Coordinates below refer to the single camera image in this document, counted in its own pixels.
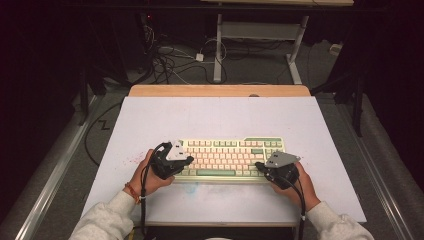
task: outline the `person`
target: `person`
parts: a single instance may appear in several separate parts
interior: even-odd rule
[[[93,206],[77,223],[70,239],[124,239],[133,229],[130,214],[133,211],[137,196],[141,194],[141,177],[153,150],[149,150],[146,158],[139,164],[131,180],[125,184],[109,203],[98,203]],[[305,172],[302,164],[296,163],[299,170],[299,179],[295,185],[299,188],[299,181],[303,188],[307,218],[318,232],[318,239],[374,239],[373,236],[348,215],[336,214],[326,202],[321,201],[316,193],[310,176]],[[169,186],[174,180],[170,177],[163,180],[153,171],[148,171],[146,180],[146,196],[157,189]],[[288,197],[300,207],[300,199],[292,189],[280,189],[271,183],[277,194]]]

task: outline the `spacebar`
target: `spacebar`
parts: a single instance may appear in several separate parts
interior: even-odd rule
[[[235,176],[234,170],[197,170],[197,176]]]

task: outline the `white keyboard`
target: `white keyboard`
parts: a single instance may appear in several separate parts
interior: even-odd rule
[[[181,139],[184,151],[194,161],[175,175],[177,182],[264,183],[255,166],[276,151],[285,152],[280,137],[245,139]]]

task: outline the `black controller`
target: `black controller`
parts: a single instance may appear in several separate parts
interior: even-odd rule
[[[174,146],[170,142],[161,145],[163,150],[156,151],[151,159],[151,167],[161,179],[165,180],[180,173],[185,166],[190,165],[194,160],[193,157],[186,156],[178,141],[174,143]]]
[[[291,154],[275,152],[266,163],[256,162],[255,165],[268,181],[284,190],[294,185],[299,178],[299,171],[293,163],[299,159]]]

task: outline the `sleeve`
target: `sleeve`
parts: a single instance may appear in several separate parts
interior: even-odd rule
[[[109,203],[98,203],[88,210],[70,239],[124,239],[134,226],[130,219],[134,206],[131,196],[119,192]]]
[[[348,215],[337,215],[326,202],[321,202],[307,213],[318,231],[318,239],[348,240],[374,239],[368,230]]]

